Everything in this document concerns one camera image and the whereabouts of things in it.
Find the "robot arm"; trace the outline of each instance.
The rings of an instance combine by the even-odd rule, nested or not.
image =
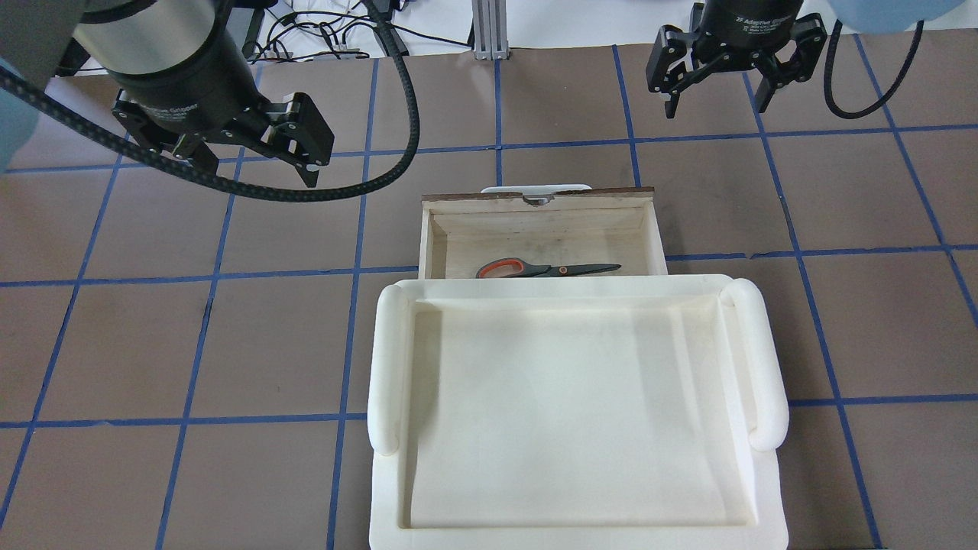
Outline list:
[[[258,93],[225,29],[231,4],[90,0],[74,37],[122,87],[112,113],[142,147],[213,174],[207,144],[241,145],[294,165],[315,187],[333,132],[309,96],[272,103]]]
[[[755,98],[763,113],[775,91],[791,81],[812,78],[825,28],[819,14],[801,19],[802,0],[706,0],[694,4],[689,32],[665,25],[659,29],[645,67],[648,91],[666,98],[666,116],[676,115],[680,94],[714,72],[757,69],[764,78]],[[795,43],[787,62],[778,51]],[[686,57],[689,54],[689,65]]]
[[[113,112],[138,145],[119,138],[73,112],[43,92],[55,62],[35,70],[40,77],[25,79],[38,60],[22,56],[13,67],[0,64],[0,87],[10,93],[15,109],[31,106],[79,134],[132,160],[217,191],[286,203],[311,203],[357,197],[394,182],[411,165],[421,138],[418,101],[411,76],[397,51],[390,26],[378,10],[377,0],[363,0],[376,33],[388,51],[404,88],[408,142],[400,160],[385,173],[344,187],[296,191],[248,184],[216,175],[217,158],[207,143],[241,145],[265,157],[291,163],[307,187],[316,185],[318,170],[330,161],[333,133],[305,94],[294,93],[282,103],[271,103],[258,93],[241,52],[225,30],[231,0],[85,0],[67,28],[84,44],[122,86]],[[27,15],[44,17],[41,7],[25,2]],[[79,1],[65,2],[77,7]],[[0,3],[6,11],[6,3]],[[51,6],[59,19],[69,19]],[[0,19],[0,27],[17,24]],[[61,51],[69,32],[49,33]],[[6,38],[5,31],[0,38]],[[20,43],[29,51],[30,41]],[[0,41],[0,57],[9,59],[18,44]],[[10,141],[0,134],[0,140]],[[160,153],[168,151],[175,161]]]

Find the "drawer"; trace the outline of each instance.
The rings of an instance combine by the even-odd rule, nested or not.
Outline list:
[[[597,277],[666,274],[651,188],[549,191],[425,196],[419,279],[471,279],[503,257],[621,264]]]

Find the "red scissors handle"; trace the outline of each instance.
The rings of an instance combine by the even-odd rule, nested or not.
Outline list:
[[[514,267],[516,269],[515,272],[507,273],[506,275],[502,275],[502,277],[536,277],[537,275],[543,275],[550,269],[549,265],[533,265],[532,263],[526,263],[518,257],[504,257],[483,265],[475,274],[475,277],[477,279],[485,279],[487,275],[501,267]]]

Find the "wire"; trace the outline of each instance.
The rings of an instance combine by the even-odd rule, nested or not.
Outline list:
[[[296,62],[300,62],[300,61],[305,61],[307,59],[318,58],[318,57],[321,57],[321,56],[331,56],[331,55],[334,55],[336,53],[337,52],[325,52],[324,51],[324,52],[316,52],[315,54],[306,54],[306,55],[301,55],[301,56],[295,56],[293,58],[260,58],[260,59],[255,60],[255,61],[267,61],[267,62],[273,62],[273,63],[296,63]],[[370,54],[367,53],[367,52],[338,52],[338,53],[339,53],[340,56],[342,56],[344,54],[345,55],[352,55],[354,57],[354,59],[369,59],[370,58]]]
[[[367,13],[378,24],[380,40],[390,51],[396,51],[394,37],[390,32],[388,23],[380,16],[377,6],[373,0],[364,0],[363,5],[367,8]],[[54,120],[71,128],[84,137],[124,155],[136,162],[141,162],[146,166],[156,168],[160,171],[185,179],[192,183],[215,189],[224,193],[240,195],[252,199],[263,201],[278,201],[283,203],[314,203],[320,201],[334,201],[337,199],[348,199],[358,197],[377,189],[381,189],[393,183],[411,165],[415,154],[418,152],[418,143],[421,139],[421,119],[418,114],[418,99],[415,96],[415,89],[411,83],[411,76],[404,64],[404,58],[399,54],[393,56],[394,66],[404,87],[404,100],[408,106],[408,120],[410,131],[408,134],[408,145],[404,150],[401,159],[394,164],[384,174],[354,185],[331,189],[314,189],[295,191],[291,189],[280,189],[253,185],[224,178],[214,174],[207,174],[197,171],[193,167],[167,159],[159,153],[153,153],[147,149],[130,143],[121,137],[109,132],[102,126],[92,122],[82,115],[65,107],[54,98],[46,95],[43,90],[20,78],[10,70],[0,66],[0,87],[20,98],[28,105],[31,105],[41,113],[50,116]]]
[[[60,70],[73,70],[74,72],[88,72],[90,70],[106,70],[106,68],[104,68],[104,67],[91,67],[91,68],[88,68],[88,69],[77,69],[75,67],[63,67],[61,65],[58,65],[58,69],[60,69]]]
[[[353,7],[350,8],[350,10],[353,10],[354,8],[357,7],[357,5],[361,5],[361,4],[363,4],[362,1],[361,2],[357,2],[357,4],[354,4]],[[343,14],[341,12],[330,12],[330,11],[324,11],[324,10],[303,10],[303,11],[299,11],[299,12],[293,11],[293,12],[290,12],[290,13],[287,13],[287,14],[281,16],[280,18],[277,18],[272,23],[272,25],[270,27],[268,27],[268,32],[265,35],[265,42],[270,42],[271,41],[272,32],[283,21],[285,21],[285,20],[292,20],[293,21],[293,23],[287,23],[287,25],[299,24],[299,21],[298,21],[299,16],[333,16],[333,17],[336,17],[337,18],[337,19],[329,22],[329,24],[336,24],[336,23],[338,23],[338,22],[340,22],[340,21],[342,21],[344,19],[353,19],[353,20],[369,20],[370,19],[370,17],[368,17],[368,16],[357,16],[357,15],[354,15],[352,13]]]
[[[832,69],[835,66],[835,49],[839,45],[839,36],[842,35],[842,21],[835,20],[835,26],[832,28],[832,35],[828,39],[828,51],[825,52],[825,79],[824,79],[824,90],[825,90],[825,104],[832,113],[840,118],[862,118],[863,116],[869,115],[870,113],[876,111],[880,107],[890,101],[893,94],[897,92],[897,88],[904,81],[904,77],[907,76],[907,71],[911,68],[911,63],[913,63],[913,56],[916,55],[917,46],[920,45],[920,36],[923,35],[923,21],[918,21],[916,29],[913,31],[913,42],[911,43],[911,50],[907,53],[907,57],[904,59],[904,65],[900,68],[900,72],[897,73],[897,79],[893,81],[893,85],[890,86],[889,90],[883,94],[883,97],[876,100],[875,103],[869,107],[855,112],[843,111],[838,105],[835,104],[835,98],[832,96]]]
[[[471,46],[469,46],[465,42],[459,42],[458,40],[452,40],[451,38],[443,38],[441,36],[432,36],[430,34],[424,34],[423,32],[417,32],[416,30],[411,30],[411,29],[409,29],[407,27],[404,27],[404,26],[401,26],[399,24],[394,24],[394,23],[389,23],[389,24],[390,24],[390,26],[393,26],[394,28],[396,28],[398,30],[403,30],[404,32],[407,32],[409,34],[414,34],[415,36],[420,36],[421,38],[427,38],[428,40],[437,40],[439,42],[445,42],[447,44],[454,44],[456,46],[462,46],[463,48],[471,49]],[[349,43],[346,40],[347,34],[349,33],[349,31],[351,29],[353,29],[354,27],[357,27],[357,26],[367,26],[367,27],[373,29],[374,32],[377,32],[376,28],[373,25],[369,24],[369,23],[365,23],[365,22],[354,22],[354,23],[351,23],[351,24],[347,25],[346,28],[343,30],[342,41],[343,41],[344,44],[348,44]]]
[[[465,42],[460,42],[458,40],[452,40],[451,38],[443,38],[441,36],[432,36],[431,34],[424,34],[423,32],[417,32],[416,30],[411,30],[411,29],[409,29],[407,27],[404,27],[404,26],[401,26],[399,24],[392,24],[391,26],[393,26],[394,28],[396,28],[398,30],[403,30],[403,31],[405,31],[405,32],[407,32],[409,34],[414,34],[415,36],[420,36],[421,38],[427,38],[428,40],[437,40],[439,42],[445,42],[446,44],[455,44],[456,46],[462,46],[464,48],[469,48],[469,49],[471,48],[471,46],[469,46]]]

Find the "white handle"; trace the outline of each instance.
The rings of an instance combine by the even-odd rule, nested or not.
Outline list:
[[[590,191],[591,186],[583,183],[555,183],[549,185],[509,185],[487,187],[479,193],[522,193],[523,195],[552,195],[561,191]]]
[[[720,292],[720,303],[734,308],[747,357],[747,373],[757,409],[757,426],[750,432],[750,445],[762,452],[775,450],[787,435],[788,400],[764,298],[753,283],[736,279]]]
[[[377,453],[397,452],[401,430],[401,405],[404,398],[404,373],[407,334],[404,326],[404,291],[395,285],[380,293],[377,327],[374,332],[374,359],[371,364],[370,391],[367,396],[367,433]]]

